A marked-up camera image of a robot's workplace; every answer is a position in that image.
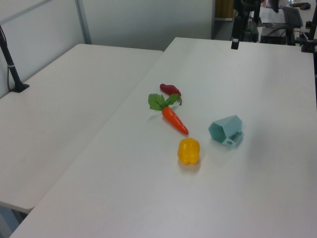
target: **red chili pepper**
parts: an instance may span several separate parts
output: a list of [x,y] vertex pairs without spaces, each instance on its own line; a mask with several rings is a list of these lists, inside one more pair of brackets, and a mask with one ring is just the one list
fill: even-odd
[[182,96],[182,94],[180,93],[180,91],[174,86],[174,85],[166,85],[166,84],[161,84],[159,86],[159,88],[164,92],[164,93],[167,93],[168,95],[172,95],[174,93],[178,94],[179,97]]
[[179,117],[176,115],[176,113],[173,111],[170,107],[165,107],[162,110],[163,116],[168,120],[176,129],[178,129],[180,132],[184,133],[185,135],[188,135],[188,129],[184,126],[182,121],[179,119]]

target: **white table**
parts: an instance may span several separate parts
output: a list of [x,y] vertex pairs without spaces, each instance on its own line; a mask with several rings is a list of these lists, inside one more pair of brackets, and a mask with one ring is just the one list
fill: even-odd
[[[176,38],[12,238],[315,238],[313,57],[230,46]],[[200,142],[196,166],[178,162],[184,136],[149,109],[160,83],[182,93],[174,109]],[[235,114],[241,144],[219,145],[208,126]]]
[[0,205],[29,212],[162,52],[77,45],[0,100]]

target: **black cable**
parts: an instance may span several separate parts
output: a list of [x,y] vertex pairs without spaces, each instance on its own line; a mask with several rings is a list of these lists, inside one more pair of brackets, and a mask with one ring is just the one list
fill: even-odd
[[274,32],[276,32],[276,31],[278,31],[278,30],[281,30],[281,29],[284,29],[284,27],[278,27],[278,28],[272,30],[272,31],[271,31],[270,33],[268,33],[266,36],[270,36],[270,35],[272,35]]
[[282,35],[283,35],[285,32],[286,32],[286,30],[282,32],[282,34],[280,35],[280,37],[282,37]]
[[8,85],[8,90],[9,90],[9,92],[11,92],[11,89],[10,89],[10,86],[9,86],[9,66],[7,67],[7,78],[6,78],[6,82],[7,82],[7,85]]
[[[3,35],[3,37],[4,37],[5,44],[7,45],[6,37],[5,37],[5,34],[4,34],[3,30],[2,30],[1,25],[0,25],[0,31],[1,31],[1,34]],[[8,85],[9,92],[11,92],[11,89],[10,89],[10,86],[9,86],[9,66],[7,67],[6,82],[7,82],[7,85]]]
[[3,35],[3,37],[4,37],[5,44],[7,44],[7,43],[6,43],[6,37],[5,37],[5,34],[4,34],[3,30],[2,30],[1,25],[0,25],[0,31],[1,31],[1,34]]
[[299,32],[299,33],[302,33],[302,34],[304,34],[303,32],[301,32],[301,31],[294,31],[294,32]]

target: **carrot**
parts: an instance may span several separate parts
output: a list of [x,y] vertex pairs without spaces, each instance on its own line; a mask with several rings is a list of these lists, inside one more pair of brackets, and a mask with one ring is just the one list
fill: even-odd
[[168,122],[170,122],[176,129],[180,132],[188,135],[188,130],[182,123],[182,121],[178,118],[176,113],[168,107],[169,105],[173,105],[177,100],[179,100],[179,94],[172,94],[169,98],[165,101],[163,95],[159,94],[150,94],[148,102],[150,104],[150,109],[156,111],[162,111],[163,117],[166,118]]
[[170,107],[165,107],[162,110],[163,116],[168,120],[176,129],[178,129],[180,132],[184,133],[185,135],[188,135],[188,129],[184,126],[182,121],[179,119],[179,117],[176,115],[176,113],[173,111]]

